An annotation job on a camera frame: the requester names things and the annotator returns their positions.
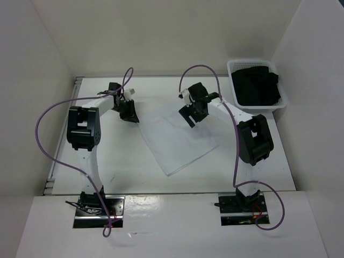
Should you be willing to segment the white skirt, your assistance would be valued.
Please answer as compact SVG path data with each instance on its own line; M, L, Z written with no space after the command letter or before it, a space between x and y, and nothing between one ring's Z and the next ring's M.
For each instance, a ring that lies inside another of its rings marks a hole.
M139 130L159 167L171 176L219 146L204 125L191 128L179 114L182 103L165 103L142 113Z

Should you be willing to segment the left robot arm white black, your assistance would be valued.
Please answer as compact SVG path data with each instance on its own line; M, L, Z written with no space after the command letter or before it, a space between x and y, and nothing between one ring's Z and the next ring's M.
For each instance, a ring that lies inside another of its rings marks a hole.
M99 215L108 210L101 181L97 146L101 141L101 116L113 110L120 119L138 123L132 95L134 89L123 89L119 83L109 83L106 91L100 92L95 99L81 106L71 106L68 112L67 141L76 152L81 174L85 176L78 206Z

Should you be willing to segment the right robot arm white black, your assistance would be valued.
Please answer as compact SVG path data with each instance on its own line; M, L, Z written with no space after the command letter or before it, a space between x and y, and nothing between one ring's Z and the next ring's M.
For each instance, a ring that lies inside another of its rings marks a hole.
M229 126L235 133L235 165L233 186L236 207L248 211L258 200L260 189L258 170L274 149L266 117L252 115L220 98L217 92L208 93L199 82L181 91L178 95L185 102L178 112L193 128L211 115Z

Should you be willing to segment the black skirt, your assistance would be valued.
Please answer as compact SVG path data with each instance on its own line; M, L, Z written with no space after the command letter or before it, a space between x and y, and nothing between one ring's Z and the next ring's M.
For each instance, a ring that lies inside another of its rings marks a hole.
M231 77L237 101L242 106L272 106L281 98L278 75L267 66L240 69Z

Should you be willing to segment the white plastic laundry basket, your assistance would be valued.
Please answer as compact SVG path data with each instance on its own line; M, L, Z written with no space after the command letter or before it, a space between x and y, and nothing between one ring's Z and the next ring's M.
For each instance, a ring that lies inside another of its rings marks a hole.
M284 88L283 88L281 81L279 81L277 84L277 88L278 88L279 94L280 94L280 98L277 101L277 103L275 103L273 105L268 105L268 106L262 106L262 105L245 106L245 105L239 104L238 99L237 99L237 94L235 93L235 89L234 89L232 73L237 71L237 70L250 68L250 67L256 67L256 66L266 66L269 68L270 72L278 74L276 66L271 61L268 61L268 60L234 59L234 60L229 60L227 62L229 84L230 84L230 87L232 89L232 94L233 94L235 106L238 107L239 109L244 110L245 112L248 112L248 113L252 113L252 112L266 113L266 112L273 112L277 109L285 108L287 103L288 103L288 98L286 96L286 93L284 91Z

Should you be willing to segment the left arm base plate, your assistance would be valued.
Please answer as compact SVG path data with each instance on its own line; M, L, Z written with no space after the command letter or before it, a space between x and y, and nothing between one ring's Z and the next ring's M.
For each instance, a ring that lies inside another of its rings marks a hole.
M105 200L105 204L112 221L111 227L122 228L125 198L110 197ZM85 206L81 204L80 200L77 203L71 203L71 205L76 208L73 228L104 228L108 224L108 217L102 206Z

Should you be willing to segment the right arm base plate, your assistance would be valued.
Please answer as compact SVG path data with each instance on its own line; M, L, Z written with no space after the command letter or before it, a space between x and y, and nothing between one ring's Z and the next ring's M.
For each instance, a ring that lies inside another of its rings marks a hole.
M262 194L247 207L240 206L234 194L218 195L218 201L214 205L219 208L222 226L254 225L256 219L258 219L258 224L270 224L265 198Z

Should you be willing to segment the aluminium table edge rail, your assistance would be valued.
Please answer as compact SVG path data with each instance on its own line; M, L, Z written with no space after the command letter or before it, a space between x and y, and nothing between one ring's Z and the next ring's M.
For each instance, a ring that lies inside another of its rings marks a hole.
M78 92L80 90L81 84L82 84L82 80L83 80L84 76L78 76L75 79L74 82L74 86L73 86L73 92L71 95L71 98L76 98L78 95ZM55 159L59 159L59 153L60 153L60 149L63 146L64 142L65 142L65 134L66 134L66 129L67 129L67 120L68 120L68 115L66 115L65 119L64 119L64 123L63 123L63 127L62 127L62 131L58 140L58 145L57 148L55 150L55 153L53 155L53 158ZM54 177L54 169L55 169L55 165L56 162L52 161L52 165L48 174L48 178L46 180L45 183L45 187L44 187L44 191L42 193L43 196L51 196L52 195L52 191L53 191L53 187L54 187L54 183L55 183L55 177Z

